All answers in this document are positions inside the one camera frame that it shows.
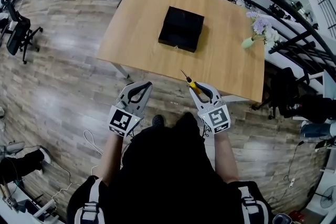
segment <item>green vase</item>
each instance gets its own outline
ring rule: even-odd
[[[249,47],[251,47],[254,44],[254,40],[252,40],[250,37],[246,38],[243,42],[242,42],[242,48],[243,49],[247,49]]]

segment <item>desk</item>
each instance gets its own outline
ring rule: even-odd
[[[197,50],[192,53],[158,42],[169,6],[204,16]],[[264,84],[264,45],[241,43],[252,35],[244,8],[226,0],[122,0],[101,42],[97,58],[185,80],[260,102]]]

